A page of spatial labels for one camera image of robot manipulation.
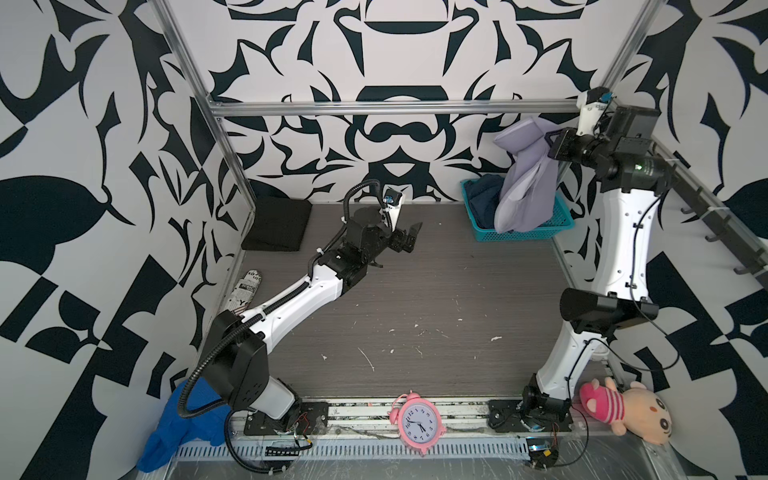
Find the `purple grey skirt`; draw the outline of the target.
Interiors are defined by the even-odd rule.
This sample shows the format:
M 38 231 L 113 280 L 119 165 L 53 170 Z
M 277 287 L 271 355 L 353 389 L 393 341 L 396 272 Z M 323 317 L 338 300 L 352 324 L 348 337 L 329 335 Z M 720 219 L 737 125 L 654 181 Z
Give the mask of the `purple grey skirt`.
M 550 146 L 545 135 L 558 129 L 548 120 L 530 117 L 507 127 L 494 138 L 494 144 L 514 158 L 495 212 L 496 232 L 528 232 L 551 218 L 558 162 L 548 156 Z

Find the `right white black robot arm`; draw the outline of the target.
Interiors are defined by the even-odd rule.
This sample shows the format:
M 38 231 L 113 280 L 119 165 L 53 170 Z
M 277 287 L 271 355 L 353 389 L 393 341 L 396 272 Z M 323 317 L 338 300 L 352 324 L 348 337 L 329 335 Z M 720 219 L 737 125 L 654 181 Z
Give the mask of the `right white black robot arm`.
M 649 152 L 661 113 L 637 106 L 611 109 L 606 100 L 584 101 L 579 109 L 574 127 L 528 118 L 494 140 L 516 158 L 500 192 L 500 231 L 511 230 L 511 222 L 521 218 L 543 174 L 557 162 L 570 162 L 592 170 L 600 184 L 607 248 L 589 289 L 563 291 L 563 324 L 555 346 L 524 388 L 518 406 L 491 411 L 489 423 L 495 430 L 510 416 L 530 429 L 567 421 L 575 388 L 593 354 L 607 347 L 617 330 L 652 322 L 659 312 L 649 298 L 646 264 L 655 209 L 673 177 L 672 165 Z

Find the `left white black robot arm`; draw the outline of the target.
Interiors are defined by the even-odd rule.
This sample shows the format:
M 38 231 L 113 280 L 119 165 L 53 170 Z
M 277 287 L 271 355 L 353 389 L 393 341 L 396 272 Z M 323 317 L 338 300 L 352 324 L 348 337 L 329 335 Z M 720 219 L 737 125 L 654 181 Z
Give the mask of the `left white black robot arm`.
M 225 447 L 244 470 L 278 475 L 290 467 L 291 456 L 311 449 L 308 436 L 300 434 L 290 447 L 267 449 L 268 461 L 249 462 L 233 445 L 232 417 L 239 412 L 261 414 L 273 432 L 296 433 L 302 400 L 271 376 L 269 355 L 295 327 L 355 287 L 377 266 L 381 253 L 413 251 L 421 226 L 398 227 L 402 198 L 400 191 L 376 179 L 353 186 L 342 200 L 340 230 L 309 260 L 303 277 L 254 308 L 242 313 L 226 310 L 214 318 L 198 364 L 181 389 L 177 413 L 193 419 L 227 408 Z

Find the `black skirt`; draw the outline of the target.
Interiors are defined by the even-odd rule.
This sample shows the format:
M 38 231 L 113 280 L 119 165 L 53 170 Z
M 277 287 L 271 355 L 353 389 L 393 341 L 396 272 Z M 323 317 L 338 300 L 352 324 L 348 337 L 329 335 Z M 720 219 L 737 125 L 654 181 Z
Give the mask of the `black skirt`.
M 260 197 L 251 229 L 241 243 L 245 251 L 299 251 L 312 204 L 307 200 Z

